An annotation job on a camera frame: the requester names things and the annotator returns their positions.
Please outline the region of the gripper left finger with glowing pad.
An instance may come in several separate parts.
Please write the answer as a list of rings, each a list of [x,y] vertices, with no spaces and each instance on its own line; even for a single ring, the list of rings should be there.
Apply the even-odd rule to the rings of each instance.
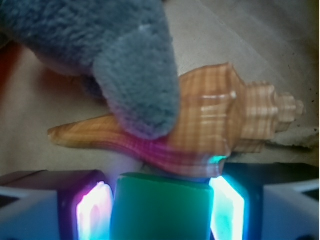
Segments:
[[[108,240],[113,192],[99,170],[17,171],[0,178],[2,240]]]

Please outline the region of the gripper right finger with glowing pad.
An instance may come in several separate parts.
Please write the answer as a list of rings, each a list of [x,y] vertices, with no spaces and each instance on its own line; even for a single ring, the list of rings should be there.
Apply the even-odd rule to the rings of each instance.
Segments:
[[[212,239],[319,239],[319,174],[306,163],[227,163],[209,182]]]

